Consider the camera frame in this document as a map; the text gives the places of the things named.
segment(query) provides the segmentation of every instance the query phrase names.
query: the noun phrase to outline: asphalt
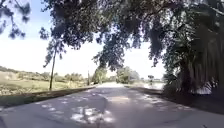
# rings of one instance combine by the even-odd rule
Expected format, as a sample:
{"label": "asphalt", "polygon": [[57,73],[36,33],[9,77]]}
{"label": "asphalt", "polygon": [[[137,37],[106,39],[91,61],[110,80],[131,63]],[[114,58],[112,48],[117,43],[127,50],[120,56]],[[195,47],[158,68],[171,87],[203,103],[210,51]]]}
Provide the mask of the asphalt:
{"label": "asphalt", "polygon": [[224,116],[116,83],[0,113],[0,128],[223,128]]}

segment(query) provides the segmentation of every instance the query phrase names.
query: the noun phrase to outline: roadside vegetation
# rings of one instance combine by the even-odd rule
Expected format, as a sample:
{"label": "roadside vegetation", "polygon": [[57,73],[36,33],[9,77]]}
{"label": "roadside vegetation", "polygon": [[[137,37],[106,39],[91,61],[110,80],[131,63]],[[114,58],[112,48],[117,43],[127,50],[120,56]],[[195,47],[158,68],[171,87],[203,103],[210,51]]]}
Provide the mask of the roadside vegetation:
{"label": "roadside vegetation", "polygon": [[[96,41],[103,45],[103,50],[93,57],[99,62],[99,70],[117,70],[117,82],[131,83],[132,75],[119,73],[124,70],[125,51],[150,42],[149,59],[154,66],[159,60],[165,64],[164,94],[184,100],[194,94],[207,96],[200,93],[204,90],[215,101],[223,102],[223,0],[44,0],[42,3],[45,7],[42,11],[50,12],[53,23],[49,31],[40,28],[40,38],[51,39],[45,66],[56,55],[62,58],[65,46],[79,50],[83,44]],[[29,2],[2,0],[0,9],[4,15],[0,18],[6,19],[1,23],[0,33],[9,27],[9,37],[25,37],[13,19],[17,11],[24,23],[29,21],[32,10]],[[94,83],[102,83],[101,78],[103,75],[94,76]]]}
{"label": "roadside vegetation", "polygon": [[87,78],[80,74],[54,74],[53,90],[49,91],[49,73],[17,71],[0,66],[0,107],[11,107],[56,98],[86,89]]}

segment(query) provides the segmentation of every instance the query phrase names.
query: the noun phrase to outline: sky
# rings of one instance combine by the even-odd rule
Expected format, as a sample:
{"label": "sky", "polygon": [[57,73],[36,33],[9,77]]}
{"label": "sky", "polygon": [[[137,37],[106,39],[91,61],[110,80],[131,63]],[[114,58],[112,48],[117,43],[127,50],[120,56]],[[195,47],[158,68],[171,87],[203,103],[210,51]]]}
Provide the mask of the sky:
{"label": "sky", "polygon": [[[7,30],[0,35],[0,65],[22,71],[51,72],[51,63],[43,68],[48,41],[41,40],[38,33],[41,27],[51,27],[51,17],[49,13],[40,12],[44,6],[39,0],[30,0],[30,4],[32,9],[30,21],[24,24],[21,23],[19,16],[16,16],[15,19],[20,28],[26,32],[26,37],[12,40],[8,38]],[[147,78],[148,75],[162,78],[165,73],[163,64],[160,62],[152,68],[153,61],[148,59],[149,46],[149,43],[143,43],[141,49],[126,51],[124,66],[136,70],[143,78]],[[56,58],[55,72],[59,75],[80,73],[84,77],[88,76],[88,71],[93,74],[97,65],[92,61],[92,58],[102,50],[102,47],[102,45],[93,42],[84,44],[78,51],[67,49],[62,60],[59,57]],[[114,72],[109,71],[108,76],[114,74]]]}

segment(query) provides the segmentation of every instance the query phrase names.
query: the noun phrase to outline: foliage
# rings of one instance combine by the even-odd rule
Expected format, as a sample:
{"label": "foliage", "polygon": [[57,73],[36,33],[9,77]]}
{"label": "foliage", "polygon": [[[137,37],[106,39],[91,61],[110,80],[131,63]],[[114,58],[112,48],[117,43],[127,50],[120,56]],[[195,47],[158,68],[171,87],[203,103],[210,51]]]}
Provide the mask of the foliage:
{"label": "foliage", "polygon": [[148,78],[149,78],[150,80],[153,80],[153,79],[154,79],[154,76],[153,76],[153,75],[148,75]]}
{"label": "foliage", "polygon": [[116,82],[116,76],[110,76],[109,78],[107,78],[106,81],[107,82]]}
{"label": "foliage", "polygon": [[125,49],[150,41],[149,58],[155,65],[163,59],[167,73],[179,79],[181,91],[224,87],[221,0],[44,1],[53,18],[51,37],[61,46],[79,49],[97,33],[96,41],[104,42],[94,57],[100,67],[122,67]]}
{"label": "foliage", "polygon": [[25,33],[15,23],[15,17],[21,17],[24,23],[29,21],[30,4],[17,0],[1,0],[0,2],[0,34],[4,32],[6,27],[10,26],[9,37],[25,37]]}
{"label": "foliage", "polygon": [[130,84],[137,80],[140,80],[139,74],[130,67],[124,67],[117,70],[118,83]]}
{"label": "foliage", "polygon": [[[43,73],[34,73],[34,72],[25,72],[25,71],[18,71],[14,69],[8,69],[3,66],[0,66],[0,71],[2,72],[12,72],[17,74],[17,78],[20,80],[36,80],[36,81],[50,81],[50,73],[43,72]],[[81,74],[72,73],[66,74],[65,76],[60,76],[58,73],[54,73],[54,81],[55,82],[81,82],[84,81],[84,78]]]}
{"label": "foliage", "polygon": [[101,84],[106,80],[107,70],[105,68],[97,68],[92,77],[94,84]]}

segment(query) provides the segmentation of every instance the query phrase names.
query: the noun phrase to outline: distant tree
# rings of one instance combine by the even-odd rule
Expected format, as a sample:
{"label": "distant tree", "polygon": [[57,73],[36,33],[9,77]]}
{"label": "distant tree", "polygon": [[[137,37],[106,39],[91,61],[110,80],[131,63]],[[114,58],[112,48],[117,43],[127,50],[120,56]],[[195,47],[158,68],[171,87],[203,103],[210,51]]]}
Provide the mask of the distant tree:
{"label": "distant tree", "polygon": [[55,82],[66,82],[66,78],[60,75],[54,76]]}
{"label": "distant tree", "polygon": [[50,73],[49,72],[44,72],[44,73],[41,74],[41,76],[43,77],[43,79],[45,81],[50,80]]}
{"label": "distant tree", "polygon": [[75,81],[81,81],[81,80],[83,80],[83,77],[81,74],[78,74],[78,73],[71,74],[71,81],[75,82]]}
{"label": "distant tree", "polygon": [[64,77],[67,81],[71,81],[71,75],[70,74],[66,74]]}
{"label": "distant tree", "polygon": [[101,84],[106,80],[107,70],[105,68],[97,68],[92,77],[94,84]]}
{"label": "distant tree", "polygon": [[153,75],[148,75],[148,77],[149,77],[150,85],[152,85],[154,76]]}
{"label": "distant tree", "polygon": [[6,67],[3,67],[3,66],[0,66],[0,71],[2,71],[2,72],[13,72],[13,73],[18,73],[19,72],[17,70],[6,68]]}
{"label": "distant tree", "polygon": [[18,78],[19,78],[19,79],[24,79],[24,78],[25,78],[25,75],[26,75],[26,74],[25,74],[24,72],[19,72],[19,73],[18,73]]}
{"label": "distant tree", "polygon": [[139,80],[139,74],[136,71],[131,70],[130,67],[120,68],[117,70],[117,82],[130,84]]}

